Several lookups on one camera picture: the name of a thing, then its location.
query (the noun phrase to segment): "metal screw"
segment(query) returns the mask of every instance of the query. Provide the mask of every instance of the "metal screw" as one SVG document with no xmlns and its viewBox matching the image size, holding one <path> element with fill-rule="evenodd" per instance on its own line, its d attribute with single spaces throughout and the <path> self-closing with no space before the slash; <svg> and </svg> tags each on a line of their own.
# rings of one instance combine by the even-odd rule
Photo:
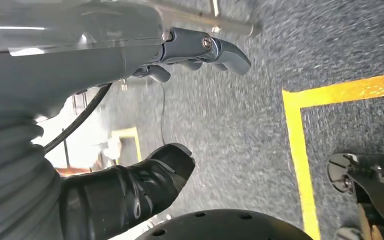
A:
<svg viewBox="0 0 384 240">
<path fill-rule="evenodd" d="M 204 35 L 202 37 L 202 46 L 205 48 L 205 49 L 211 49 L 211 46 L 213 45 L 213 42 L 212 42 L 212 39 L 209 35 Z"/>
<path fill-rule="evenodd" d="M 343 178 L 343 185 L 344 187 L 346 187 L 347 189 L 350 189 L 352 187 L 352 182 L 351 182 L 351 179 L 348 178 L 348 176 L 344 176 Z"/>
</svg>

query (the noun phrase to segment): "black cable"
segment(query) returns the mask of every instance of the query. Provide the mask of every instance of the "black cable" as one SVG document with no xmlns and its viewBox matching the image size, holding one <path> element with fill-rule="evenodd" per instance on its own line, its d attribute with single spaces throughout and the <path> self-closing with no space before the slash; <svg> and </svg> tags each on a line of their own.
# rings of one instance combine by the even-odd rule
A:
<svg viewBox="0 0 384 240">
<path fill-rule="evenodd" d="M 161 120 L 160 120 L 160 131 L 161 131 L 161 140 L 162 144 L 166 145 L 166 141 L 164 140 L 164 133 L 163 133 L 163 125 L 164 125 L 164 110 L 166 109 L 166 90 L 164 89 L 163 83 L 161 83 L 162 88 L 162 110 L 161 110 Z"/>
<path fill-rule="evenodd" d="M 52 149 L 54 149 L 56 146 L 58 146 L 60 143 L 62 143 L 68 136 L 70 136 L 82 123 L 85 122 L 85 120 L 92 114 L 92 112 L 97 108 L 99 103 L 102 101 L 102 99 L 105 97 L 105 95 L 108 93 L 108 90 L 110 90 L 112 83 L 109 83 L 106 86 L 103 86 L 98 93 L 95 95 L 95 97 L 90 101 L 90 103 L 87 105 L 87 107 L 80 113 L 78 117 L 63 131 L 61 132 L 57 137 L 55 137 L 52 141 L 50 141 L 45 146 L 45 153 L 49 153 Z"/>
</svg>

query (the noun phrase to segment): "yellow floor marking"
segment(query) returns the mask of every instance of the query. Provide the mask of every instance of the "yellow floor marking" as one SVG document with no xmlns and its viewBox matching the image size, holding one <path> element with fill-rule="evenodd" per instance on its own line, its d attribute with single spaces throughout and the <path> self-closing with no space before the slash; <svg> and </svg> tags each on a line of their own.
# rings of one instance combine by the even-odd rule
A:
<svg viewBox="0 0 384 240">
<path fill-rule="evenodd" d="M 320 240 L 319 221 L 313 195 L 301 109 L 383 97 L 384 75 L 300 92 L 282 90 L 282 95 L 290 152 L 301 201 L 304 231 L 314 240 Z"/>
<path fill-rule="evenodd" d="M 120 139 L 134 138 L 134 144 L 136 145 L 137 161 L 142 161 L 141 147 L 139 146 L 138 129 L 135 126 L 131 128 L 112 131 L 111 136 L 119 137 Z"/>
</svg>

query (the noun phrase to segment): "metal rod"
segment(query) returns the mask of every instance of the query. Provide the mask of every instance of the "metal rod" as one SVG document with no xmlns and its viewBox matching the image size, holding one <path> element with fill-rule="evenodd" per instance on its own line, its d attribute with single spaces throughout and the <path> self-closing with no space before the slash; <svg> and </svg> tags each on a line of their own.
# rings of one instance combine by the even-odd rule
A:
<svg viewBox="0 0 384 240">
<path fill-rule="evenodd" d="M 169 18 L 180 22 L 192 23 L 210 28 L 218 27 L 224 31 L 232 31 L 247 36 L 251 35 L 254 30 L 254 25 L 252 23 L 214 16 L 215 12 L 213 14 L 205 13 L 197 9 L 173 5 L 172 3 L 162 0 L 147 0 L 146 2 L 160 11 L 163 18 Z"/>
<path fill-rule="evenodd" d="M 65 162 L 67 163 L 67 168 L 70 168 L 69 148 L 67 146 L 67 140 L 64 139 L 63 143 L 64 143 Z"/>
</svg>

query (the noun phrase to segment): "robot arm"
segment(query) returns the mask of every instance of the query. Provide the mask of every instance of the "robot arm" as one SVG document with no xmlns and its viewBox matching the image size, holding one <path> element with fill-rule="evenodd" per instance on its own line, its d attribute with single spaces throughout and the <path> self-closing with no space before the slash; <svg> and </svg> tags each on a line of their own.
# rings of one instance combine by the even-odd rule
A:
<svg viewBox="0 0 384 240">
<path fill-rule="evenodd" d="M 105 240 L 170 206 L 195 167 L 190 153 L 169 144 L 134 166 L 61 179 L 31 143 L 43 133 L 34 119 L 57 115 L 93 86 L 167 76 L 163 64 L 215 63 L 240 74 L 246 64 L 232 67 L 223 53 L 237 50 L 203 32 L 194 36 L 210 41 L 197 38 L 198 53 L 171 50 L 187 31 L 173 28 L 164 42 L 150 7 L 40 2 L 0 0 L 0 239 Z"/>
</svg>

